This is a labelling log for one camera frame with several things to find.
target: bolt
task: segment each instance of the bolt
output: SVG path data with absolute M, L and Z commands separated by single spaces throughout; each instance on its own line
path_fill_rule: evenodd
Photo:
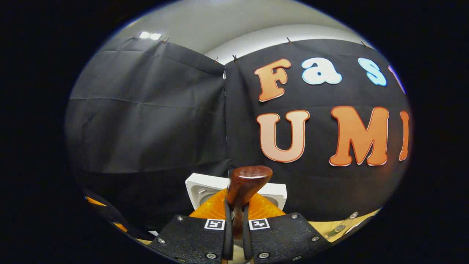
M 269 257 L 269 253 L 267 252 L 259 254 L 259 258 L 268 258 L 268 257 Z
M 205 255 L 207 258 L 209 259 L 214 259 L 214 258 L 217 258 L 217 255 L 213 254 L 213 253 L 208 253 L 207 255 Z

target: screw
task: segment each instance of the screw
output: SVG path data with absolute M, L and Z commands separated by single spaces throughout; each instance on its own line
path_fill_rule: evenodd
M 207 255 L 205 255 L 207 258 L 209 259 L 214 259 L 214 258 L 217 258 L 217 255 L 213 254 L 213 253 L 208 253 Z
M 269 257 L 269 253 L 267 252 L 259 254 L 259 258 L 268 258 L 268 257 Z

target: wooden handle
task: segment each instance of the wooden handle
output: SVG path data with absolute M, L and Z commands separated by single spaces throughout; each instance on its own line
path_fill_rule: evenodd
M 227 202 L 235 213 L 234 239 L 242 239 L 242 209 L 272 177 L 272 169 L 266 166 L 239 167 L 231 174 L 227 190 Z

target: orange letter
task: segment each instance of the orange letter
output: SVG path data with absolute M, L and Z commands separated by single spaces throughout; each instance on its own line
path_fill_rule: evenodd
M 365 129 L 363 121 L 355 108 L 337 106 L 331 111 L 339 123 L 337 152 L 329 159 L 332 166 L 349 166 L 352 157 L 349 155 L 350 143 L 358 165 L 365 160 L 366 154 L 373 145 L 373 151 L 366 160 L 368 165 L 383 165 L 387 161 L 387 120 L 389 112 L 384 107 L 375 107 L 371 113 L 370 123 Z
M 277 97 L 281 97 L 285 90 L 277 86 L 277 81 L 280 81 L 281 84 L 286 84 L 288 77 L 284 69 L 280 68 L 290 68 L 292 64 L 287 59 L 280 59 L 276 62 L 272 62 L 264 67 L 257 69 L 254 74 L 259 76 L 261 81 L 262 93 L 259 96 L 259 101 L 265 102 Z
M 407 147 L 409 145 L 409 114 L 406 111 L 401 111 L 402 127 L 404 129 L 404 139 L 402 140 L 402 150 L 399 154 L 399 161 L 407 158 Z
M 288 112 L 285 118 L 292 123 L 292 144 L 287 150 L 279 149 L 276 143 L 275 124 L 280 120 L 277 114 L 263 114 L 257 117 L 261 126 L 261 149 L 269 159 L 278 162 L 293 162 L 303 155 L 304 151 L 304 123 L 310 113 L 304 110 Z

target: white ceiling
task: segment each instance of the white ceiling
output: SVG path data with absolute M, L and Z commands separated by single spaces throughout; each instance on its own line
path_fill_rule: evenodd
M 354 33 L 329 16 L 293 0 L 181 0 L 131 22 L 113 38 L 141 32 L 202 54 L 239 36 L 280 25 L 313 24 Z

